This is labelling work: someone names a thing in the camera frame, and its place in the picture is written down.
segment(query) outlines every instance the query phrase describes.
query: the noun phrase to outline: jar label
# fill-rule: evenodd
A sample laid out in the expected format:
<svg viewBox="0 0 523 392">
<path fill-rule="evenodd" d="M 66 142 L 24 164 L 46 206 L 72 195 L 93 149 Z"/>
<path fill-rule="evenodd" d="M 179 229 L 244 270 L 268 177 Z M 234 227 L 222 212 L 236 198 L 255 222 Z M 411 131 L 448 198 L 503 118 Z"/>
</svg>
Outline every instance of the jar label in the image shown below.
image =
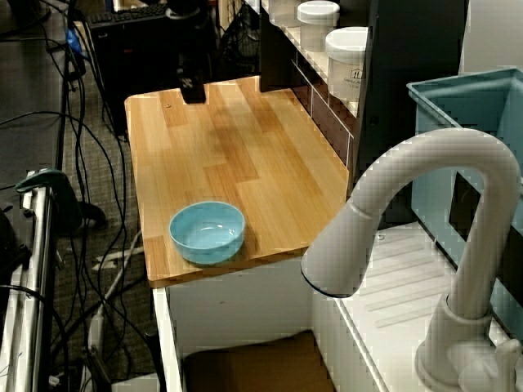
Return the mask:
<svg viewBox="0 0 523 392">
<path fill-rule="evenodd" d="M 360 88 L 361 78 L 363 77 L 363 70 L 359 68 L 354 68 L 351 70 L 348 78 L 343 80 L 347 83 L 349 88 Z"/>
</svg>

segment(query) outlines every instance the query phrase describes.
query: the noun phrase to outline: wooden board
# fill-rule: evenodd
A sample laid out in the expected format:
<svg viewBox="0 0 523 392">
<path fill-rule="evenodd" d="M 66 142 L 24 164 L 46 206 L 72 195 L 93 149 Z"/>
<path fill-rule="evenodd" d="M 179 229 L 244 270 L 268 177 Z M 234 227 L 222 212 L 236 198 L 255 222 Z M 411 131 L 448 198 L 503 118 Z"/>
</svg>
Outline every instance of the wooden board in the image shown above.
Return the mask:
<svg viewBox="0 0 523 392">
<path fill-rule="evenodd" d="M 302 255 L 346 201 L 348 170 L 290 90 L 259 92 L 259 77 L 126 101 L 136 196 L 151 287 L 226 274 Z M 168 223 L 192 203 L 217 200 L 246 220 L 244 245 L 199 268 L 175 250 Z"/>
</svg>

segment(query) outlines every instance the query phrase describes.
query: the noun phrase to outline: keyboard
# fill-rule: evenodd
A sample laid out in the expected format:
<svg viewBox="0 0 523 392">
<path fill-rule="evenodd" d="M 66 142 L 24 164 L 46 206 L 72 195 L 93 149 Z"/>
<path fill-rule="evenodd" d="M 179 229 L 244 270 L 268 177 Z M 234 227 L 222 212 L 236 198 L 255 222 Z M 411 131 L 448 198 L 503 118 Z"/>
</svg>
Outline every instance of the keyboard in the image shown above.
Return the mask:
<svg viewBox="0 0 523 392">
<path fill-rule="evenodd" d="M 127 23 L 130 20 L 155 20 L 165 17 L 167 3 L 154 4 L 148 7 L 131 8 L 116 12 L 104 12 L 91 15 L 88 18 L 89 25 L 99 27 L 102 25 L 115 25 Z"/>
</svg>

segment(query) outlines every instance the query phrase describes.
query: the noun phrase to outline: black monitor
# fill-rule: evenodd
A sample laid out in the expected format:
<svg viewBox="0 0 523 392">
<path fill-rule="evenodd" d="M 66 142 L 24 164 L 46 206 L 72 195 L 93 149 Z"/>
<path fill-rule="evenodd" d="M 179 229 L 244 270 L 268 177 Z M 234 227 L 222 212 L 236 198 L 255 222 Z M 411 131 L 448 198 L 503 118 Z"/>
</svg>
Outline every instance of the black monitor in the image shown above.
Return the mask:
<svg viewBox="0 0 523 392">
<path fill-rule="evenodd" d="M 44 21 L 50 14 L 39 0 L 0 0 L 0 38 Z"/>
</svg>

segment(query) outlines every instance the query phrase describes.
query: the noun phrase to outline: faucet handle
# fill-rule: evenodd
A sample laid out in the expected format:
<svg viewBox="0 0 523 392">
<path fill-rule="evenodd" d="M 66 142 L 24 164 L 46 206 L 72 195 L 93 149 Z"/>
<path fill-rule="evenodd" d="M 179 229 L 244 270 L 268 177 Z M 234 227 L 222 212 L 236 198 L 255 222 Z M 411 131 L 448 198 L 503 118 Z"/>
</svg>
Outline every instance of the faucet handle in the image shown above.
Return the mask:
<svg viewBox="0 0 523 392">
<path fill-rule="evenodd" d="M 517 339 L 511 339 L 496 347 L 498 377 L 495 390 L 516 391 L 516 362 L 521 356 L 523 347 Z"/>
<path fill-rule="evenodd" d="M 458 383 L 463 392 L 521 392 L 516 387 L 516 363 L 523 347 L 517 339 L 506 341 L 480 355 L 466 366 L 459 375 Z"/>
</svg>

